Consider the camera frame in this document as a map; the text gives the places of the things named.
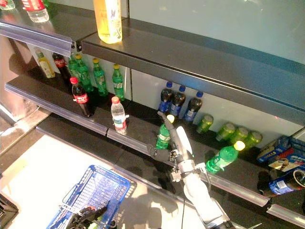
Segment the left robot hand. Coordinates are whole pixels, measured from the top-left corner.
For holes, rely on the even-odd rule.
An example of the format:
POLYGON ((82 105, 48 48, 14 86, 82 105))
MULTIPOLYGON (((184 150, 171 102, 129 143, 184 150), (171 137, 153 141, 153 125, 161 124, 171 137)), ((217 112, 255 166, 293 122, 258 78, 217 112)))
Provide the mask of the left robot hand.
POLYGON ((79 213, 73 214, 66 228, 97 229, 106 210, 107 207, 99 209, 95 209, 94 207, 83 208, 79 213))

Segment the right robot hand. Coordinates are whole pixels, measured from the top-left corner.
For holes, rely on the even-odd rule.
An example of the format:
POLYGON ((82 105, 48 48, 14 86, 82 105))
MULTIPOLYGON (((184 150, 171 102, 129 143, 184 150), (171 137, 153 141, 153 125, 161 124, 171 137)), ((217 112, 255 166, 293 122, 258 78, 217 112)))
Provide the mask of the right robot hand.
POLYGON ((157 149, 152 145, 147 145, 148 154, 156 161, 171 162, 173 166, 170 173, 171 181, 180 182, 195 170, 189 139, 182 126, 175 128, 164 113, 158 111, 157 114, 163 119, 163 123, 169 131, 172 150, 157 149))

